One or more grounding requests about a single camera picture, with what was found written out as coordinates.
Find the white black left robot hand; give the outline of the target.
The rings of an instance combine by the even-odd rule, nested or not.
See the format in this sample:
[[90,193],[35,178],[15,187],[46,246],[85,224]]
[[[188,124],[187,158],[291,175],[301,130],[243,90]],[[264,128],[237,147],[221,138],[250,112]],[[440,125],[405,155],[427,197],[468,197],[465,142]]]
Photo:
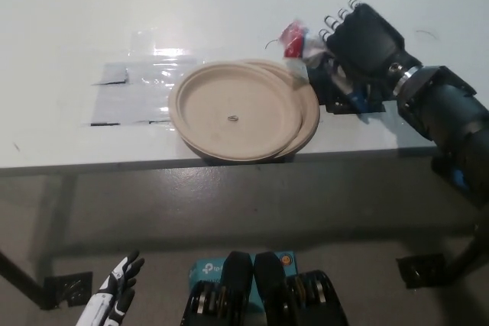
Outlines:
[[91,296],[76,326],[122,325],[134,299],[136,276],[143,265],[144,258],[138,250],[124,257]]

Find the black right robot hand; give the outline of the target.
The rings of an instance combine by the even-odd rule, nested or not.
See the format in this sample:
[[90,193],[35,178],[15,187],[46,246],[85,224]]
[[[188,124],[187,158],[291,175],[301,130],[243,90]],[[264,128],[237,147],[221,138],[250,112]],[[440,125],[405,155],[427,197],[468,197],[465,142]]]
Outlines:
[[403,36],[370,5],[351,0],[336,16],[324,17],[319,36],[326,68],[349,109],[381,112],[398,80],[422,63],[409,54]]

